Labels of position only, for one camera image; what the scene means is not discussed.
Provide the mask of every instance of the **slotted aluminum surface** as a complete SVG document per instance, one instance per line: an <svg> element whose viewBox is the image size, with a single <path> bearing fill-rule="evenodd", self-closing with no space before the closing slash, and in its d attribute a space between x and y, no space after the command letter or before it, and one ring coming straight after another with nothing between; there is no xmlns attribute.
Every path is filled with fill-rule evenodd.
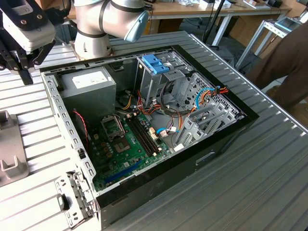
<svg viewBox="0 0 308 231"><path fill-rule="evenodd" d="M137 43L112 40L116 54L179 44L259 115L221 157L122 218L108 231L301 230L308 224L308 138L235 70L194 36L175 32ZM55 47L44 66L76 61ZM34 85L0 72L0 110L18 115L30 175L0 188L1 230L68 230L53 181L74 169L39 72ZM95 218L76 230L99 230Z"/></svg>

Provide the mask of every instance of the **blue drive bay latch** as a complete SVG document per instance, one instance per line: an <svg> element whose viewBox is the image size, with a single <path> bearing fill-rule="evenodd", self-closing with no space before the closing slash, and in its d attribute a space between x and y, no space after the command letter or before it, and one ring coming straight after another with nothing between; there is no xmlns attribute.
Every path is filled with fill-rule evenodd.
<svg viewBox="0 0 308 231"><path fill-rule="evenodd" d="M149 68L153 70L154 74L156 75L168 72L170 70L168 67L164 66L161 60L153 54L144 55L142 60L147 64Z"/></svg>

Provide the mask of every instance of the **ram slot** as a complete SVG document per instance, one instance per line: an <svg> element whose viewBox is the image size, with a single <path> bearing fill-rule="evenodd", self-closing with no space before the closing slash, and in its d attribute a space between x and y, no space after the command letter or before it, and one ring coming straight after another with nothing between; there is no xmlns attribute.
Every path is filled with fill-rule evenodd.
<svg viewBox="0 0 308 231"><path fill-rule="evenodd" d="M149 134L145 131L144 127L140 124L139 120L138 119L135 119L134 122L133 122L137 129L142 131L142 134L145 136L146 140L149 142L151 148L153 149L153 151L155 153L158 153L158 148L156 146L156 144L154 143L154 141L152 140L152 138L149 136Z"/></svg>
<svg viewBox="0 0 308 231"><path fill-rule="evenodd" d="M137 140L144 148L147 156L152 156L154 153L158 153L158 148L155 143L148 137L148 134L144 131L144 128L140 125L137 119L130 119L127 122L128 126L136 136Z"/></svg>

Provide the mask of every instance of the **person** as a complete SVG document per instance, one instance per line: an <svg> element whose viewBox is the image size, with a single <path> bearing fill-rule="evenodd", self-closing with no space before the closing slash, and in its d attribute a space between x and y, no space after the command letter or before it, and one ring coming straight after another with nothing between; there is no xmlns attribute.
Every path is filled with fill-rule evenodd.
<svg viewBox="0 0 308 231"><path fill-rule="evenodd" d="M308 23L284 37L246 75L260 89L284 76L272 99L288 110L308 96Z"/></svg>

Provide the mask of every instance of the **motherboard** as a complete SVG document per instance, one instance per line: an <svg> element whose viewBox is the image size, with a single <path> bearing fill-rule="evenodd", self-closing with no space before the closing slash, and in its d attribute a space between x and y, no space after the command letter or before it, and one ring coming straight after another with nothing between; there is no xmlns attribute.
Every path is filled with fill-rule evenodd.
<svg viewBox="0 0 308 231"><path fill-rule="evenodd" d="M154 134L147 118L108 116L101 126L89 131L89 153L96 169L93 183L96 191L118 182L147 166L162 160L171 152Z"/></svg>

